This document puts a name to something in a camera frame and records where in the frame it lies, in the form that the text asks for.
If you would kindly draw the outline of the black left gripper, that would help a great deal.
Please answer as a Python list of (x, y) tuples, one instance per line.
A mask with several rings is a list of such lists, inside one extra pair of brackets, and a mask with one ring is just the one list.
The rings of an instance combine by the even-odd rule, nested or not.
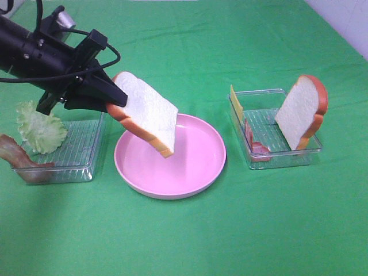
[(68, 110), (107, 113), (106, 104), (124, 107), (128, 96), (112, 81), (96, 59), (108, 46), (108, 39), (93, 29), (72, 48), (43, 33), (29, 33), (22, 42), (25, 77), (42, 88), (36, 110), (49, 115), (62, 101)]

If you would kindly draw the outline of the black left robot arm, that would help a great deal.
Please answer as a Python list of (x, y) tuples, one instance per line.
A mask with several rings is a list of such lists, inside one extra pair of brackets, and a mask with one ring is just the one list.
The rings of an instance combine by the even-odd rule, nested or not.
[(128, 96), (107, 76), (96, 56), (108, 39), (93, 29), (71, 47), (61, 39), (67, 28), (51, 16), (30, 32), (1, 17), (1, 70), (13, 75), (8, 83), (30, 83), (44, 90), (36, 110), (49, 115), (59, 102), (66, 109), (106, 111), (106, 104), (124, 107)]

